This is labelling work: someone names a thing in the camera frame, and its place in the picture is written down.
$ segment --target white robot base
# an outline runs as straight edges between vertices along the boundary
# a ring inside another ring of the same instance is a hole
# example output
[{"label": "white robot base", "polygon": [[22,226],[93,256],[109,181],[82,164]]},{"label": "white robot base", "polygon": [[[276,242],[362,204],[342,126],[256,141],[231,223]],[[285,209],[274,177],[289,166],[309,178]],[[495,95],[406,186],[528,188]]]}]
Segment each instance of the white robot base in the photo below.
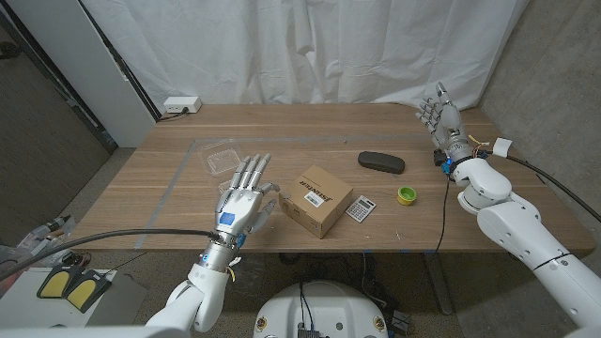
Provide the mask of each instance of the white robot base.
[{"label": "white robot base", "polygon": [[[320,337],[388,337],[382,312],[359,291],[337,282],[313,281],[303,283],[302,292]],[[299,284],[282,290],[259,311],[253,337],[297,337],[303,312],[304,328],[310,330],[311,316],[306,304],[301,309]],[[299,336],[316,335],[306,332]]]}]

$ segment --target table leg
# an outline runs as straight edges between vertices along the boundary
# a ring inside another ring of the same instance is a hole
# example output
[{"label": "table leg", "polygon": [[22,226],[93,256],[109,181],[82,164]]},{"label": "table leg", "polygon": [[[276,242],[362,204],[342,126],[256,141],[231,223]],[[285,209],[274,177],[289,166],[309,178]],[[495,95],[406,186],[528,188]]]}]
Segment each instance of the table leg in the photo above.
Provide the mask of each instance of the table leg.
[{"label": "table leg", "polygon": [[451,304],[451,297],[449,297],[447,283],[442,274],[439,255],[437,253],[424,253],[424,261],[428,269],[430,281],[434,286],[434,292],[436,293],[436,298],[439,302],[440,311],[444,315],[451,315],[453,313],[453,305]]}]

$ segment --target calculator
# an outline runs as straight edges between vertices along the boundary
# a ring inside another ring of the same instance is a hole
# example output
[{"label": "calculator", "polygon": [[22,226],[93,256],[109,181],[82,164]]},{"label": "calculator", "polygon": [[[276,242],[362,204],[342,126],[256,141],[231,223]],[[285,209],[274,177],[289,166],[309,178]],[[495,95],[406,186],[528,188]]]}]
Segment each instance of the calculator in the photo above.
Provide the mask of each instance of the calculator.
[{"label": "calculator", "polygon": [[370,212],[376,207],[376,204],[367,199],[367,197],[361,195],[357,198],[357,201],[350,205],[347,209],[348,216],[355,219],[355,221],[361,223],[369,215]]}]

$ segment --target clear plastic lid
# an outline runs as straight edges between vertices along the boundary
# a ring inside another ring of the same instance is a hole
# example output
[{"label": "clear plastic lid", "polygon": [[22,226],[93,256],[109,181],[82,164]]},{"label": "clear plastic lid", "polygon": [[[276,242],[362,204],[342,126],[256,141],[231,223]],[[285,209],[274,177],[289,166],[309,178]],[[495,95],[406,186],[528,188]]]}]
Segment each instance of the clear plastic lid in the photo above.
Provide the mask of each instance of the clear plastic lid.
[{"label": "clear plastic lid", "polygon": [[197,151],[205,170],[213,176],[237,168],[242,157],[240,147],[233,139],[214,145],[201,146]]},{"label": "clear plastic lid", "polygon": [[232,176],[243,158],[240,146],[234,139],[220,143],[200,146],[196,152],[200,156],[203,168],[211,175],[210,185],[214,188],[215,198],[219,198],[229,188]]}]

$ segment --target power strip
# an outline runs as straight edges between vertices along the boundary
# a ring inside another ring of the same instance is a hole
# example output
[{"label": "power strip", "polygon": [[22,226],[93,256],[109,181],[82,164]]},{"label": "power strip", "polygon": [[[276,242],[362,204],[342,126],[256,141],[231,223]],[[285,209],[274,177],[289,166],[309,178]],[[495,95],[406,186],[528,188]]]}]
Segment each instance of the power strip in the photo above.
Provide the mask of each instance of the power strip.
[{"label": "power strip", "polygon": [[169,97],[163,103],[167,113],[181,113],[184,107],[188,107],[188,113],[198,113],[203,102],[198,97]]}]

